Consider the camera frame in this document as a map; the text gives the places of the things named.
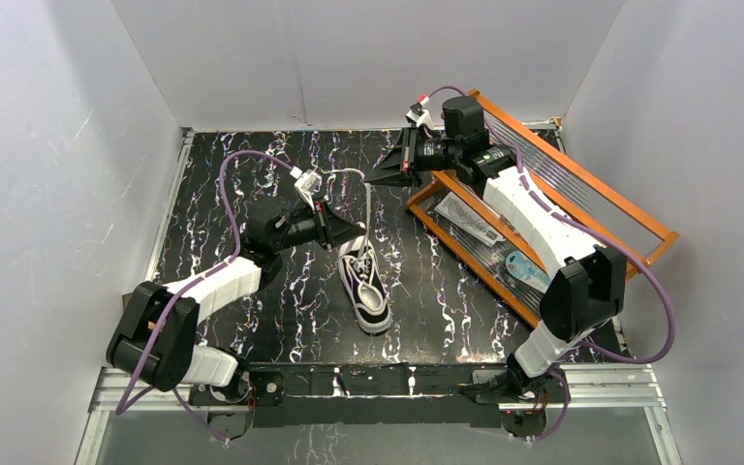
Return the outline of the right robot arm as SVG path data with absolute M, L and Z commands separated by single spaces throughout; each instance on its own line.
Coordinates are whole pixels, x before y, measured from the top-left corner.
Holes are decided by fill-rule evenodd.
M 541 320 L 507 359 L 509 393 L 533 400 L 552 366 L 598 326 L 620 313 L 627 259 L 579 227 L 545 197 L 525 169 L 519 148 L 497 142 L 474 96 L 442 104 L 444 131 L 424 122 L 413 104 L 409 126 L 389 154 L 367 174 L 373 185 L 419 186 L 425 171 L 453 171 L 481 202 L 507 220 L 540 259 L 550 282 L 539 304 Z

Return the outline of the black white sneaker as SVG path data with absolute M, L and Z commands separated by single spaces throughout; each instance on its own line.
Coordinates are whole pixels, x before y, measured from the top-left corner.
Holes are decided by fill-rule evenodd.
M 344 243 L 337 267 L 360 329 L 371 335 L 386 332 L 392 317 L 373 244 L 364 236 Z

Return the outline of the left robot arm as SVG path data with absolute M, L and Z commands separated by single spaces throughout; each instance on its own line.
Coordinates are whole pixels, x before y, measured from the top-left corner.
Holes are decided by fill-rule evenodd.
M 198 345 L 199 323 L 267 287 L 282 267 L 283 251 L 309 242 L 330 249 L 364 234 L 361 224 L 338 215 L 325 200 L 291 211 L 264 208 L 247 220 L 237 257 L 167 285 L 138 284 L 109 340 L 107 363 L 160 391 L 205 385 L 228 403 L 242 401 L 251 387 L 243 359 Z

